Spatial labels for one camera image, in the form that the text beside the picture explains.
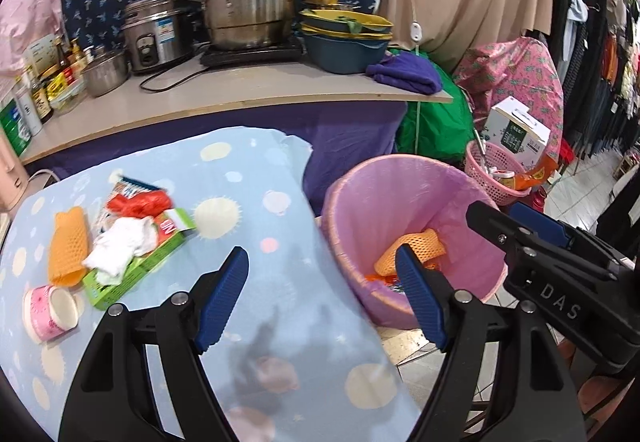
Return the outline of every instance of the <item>countertop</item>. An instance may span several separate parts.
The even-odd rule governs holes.
[[[202,66],[194,58],[149,83],[164,88]],[[334,75],[309,64],[288,62],[215,70],[162,93],[140,89],[132,76],[119,88],[87,97],[65,115],[54,115],[20,156],[24,164],[90,141],[158,122],[243,107],[336,100],[407,100],[450,103],[445,92],[425,96],[379,84],[365,75]]]

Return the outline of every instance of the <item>green can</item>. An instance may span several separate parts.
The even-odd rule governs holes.
[[[0,125],[2,125],[4,134],[14,148],[15,154],[20,156],[31,141],[31,133],[22,119],[22,115],[20,115],[15,99],[10,95],[2,101]]]

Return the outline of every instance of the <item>purple cloth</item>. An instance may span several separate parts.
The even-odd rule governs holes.
[[[432,95],[442,91],[440,75],[429,59],[409,52],[385,56],[379,63],[367,66],[367,75],[380,84]]]
[[[180,118],[97,138],[29,164],[30,173],[51,169],[61,178],[107,160],[232,126],[278,129],[309,142],[303,189],[319,215],[329,186],[360,162],[392,152],[406,102],[313,102],[251,107]]]

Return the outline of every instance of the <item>green bag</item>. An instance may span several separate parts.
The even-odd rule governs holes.
[[[429,58],[424,52],[420,52],[420,57]],[[406,115],[396,133],[396,149],[399,153],[455,163],[464,158],[466,145],[474,138],[473,116],[463,91],[441,67],[435,63],[433,66],[440,74],[442,89],[453,97],[453,102],[408,102]]]

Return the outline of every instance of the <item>pink trash bin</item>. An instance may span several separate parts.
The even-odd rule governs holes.
[[[466,209],[476,200],[495,207],[462,171],[415,155],[373,158],[329,187],[322,230],[375,324],[418,327],[404,294],[365,277],[396,239],[428,227],[447,249],[440,268],[454,289],[466,289],[485,302],[496,292],[507,275],[504,253],[466,225]]]

